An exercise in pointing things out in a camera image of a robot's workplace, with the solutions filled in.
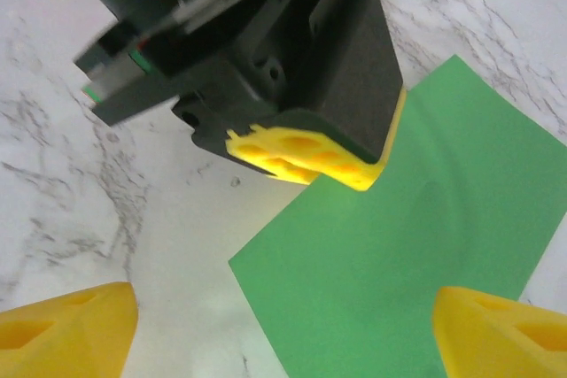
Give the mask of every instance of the green sheet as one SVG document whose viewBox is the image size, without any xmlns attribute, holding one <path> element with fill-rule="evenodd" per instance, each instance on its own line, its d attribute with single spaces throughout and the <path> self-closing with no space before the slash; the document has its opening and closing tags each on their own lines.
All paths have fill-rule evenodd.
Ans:
<svg viewBox="0 0 567 378">
<path fill-rule="evenodd" d="M 366 193 L 320 178 L 230 265 L 291 378 L 440 377 L 443 285 L 518 298 L 567 209 L 567 149 L 453 57 Z"/>
</svg>

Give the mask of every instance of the marble surface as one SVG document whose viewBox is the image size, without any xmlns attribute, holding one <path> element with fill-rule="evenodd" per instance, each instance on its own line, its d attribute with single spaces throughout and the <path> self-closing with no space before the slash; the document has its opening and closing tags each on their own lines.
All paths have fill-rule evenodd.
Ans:
<svg viewBox="0 0 567 378">
<path fill-rule="evenodd" d="M 409 87 L 454 53 L 567 143 L 567 0 L 383 0 Z M 203 152 L 167 105 L 108 128 L 74 56 L 97 0 L 0 0 L 0 311 L 130 280 L 125 377 L 285 377 L 227 260 L 301 187 Z M 567 312 L 567 220 L 524 298 Z"/>
</svg>

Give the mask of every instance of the white marble table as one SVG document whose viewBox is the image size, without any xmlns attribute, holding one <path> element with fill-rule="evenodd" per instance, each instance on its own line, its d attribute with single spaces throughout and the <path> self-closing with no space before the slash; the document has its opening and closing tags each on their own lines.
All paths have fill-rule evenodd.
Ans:
<svg viewBox="0 0 567 378">
<path fill-rule="evenodd" d="M 567 0 L 383 0 L 405 80 L 452 54 L 567 143 Z M 97 0 L 0 0 L 0 311 L 130 280 L 125 376 L 285 377 L 227 260 L 301 188 L 203 152 L 161 106 L 108 128 L 72 63 Z M 524 297 L 567 312 L 567 220 Z"/>
</svg>

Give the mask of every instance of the yellow 3d-printed part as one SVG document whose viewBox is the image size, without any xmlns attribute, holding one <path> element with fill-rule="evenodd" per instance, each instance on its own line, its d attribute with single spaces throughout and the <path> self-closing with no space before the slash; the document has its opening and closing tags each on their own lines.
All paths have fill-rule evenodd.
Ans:
<svg viewBox="0 0 567 378">
<path fill-rule="evenodd" d="M 567 377 L 567 316 L 443 288 L 433 329 L 449 378 Z"/>
<path fill-rule="evenodd" d="M 229 131 L 227 151 L 283 181 L 307 185 L 323 173 L 353 189 L 367 190 L 390 157 L 406 96 L 402 89 L 382 156 L 375 164 L 365 163 L 327 135 L 287 127 L 252 125 L 252 132 L 242 137 Z"/>
<path fill-rule="evenodd" d="M 118 378 L 136 323 L 125 282 L 0 313 L 0 378 Z"/>
</svg>

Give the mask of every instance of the yellow plastic piece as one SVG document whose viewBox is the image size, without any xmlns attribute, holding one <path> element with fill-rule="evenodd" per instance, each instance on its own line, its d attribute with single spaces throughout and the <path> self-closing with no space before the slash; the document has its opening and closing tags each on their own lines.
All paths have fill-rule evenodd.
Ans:
<svg viewBox="0 0 567 378">
<path fill-rule="evenodd" d="M 0 313 L 0 378 L 118 378 L 136 323 L 125 282 Z"/>
<path fill-rule="evenodd" d="M 567 316 L 465 288 L 439 291 L 433 329 L 449 378 L 567 377 Z"/>
<path fill-rule="evenodd" d="M 390 157 L 406 97 L 402 89 L 382 157 L 375 164 L 365 163 L 324 134 L 287 127 L 253 125 L 252 132 L 243 137 L 229 131 L 227 151 L 283 181 L 308 185 L 323 173 L 353 189 L 367 190 Z"/>
</svg>

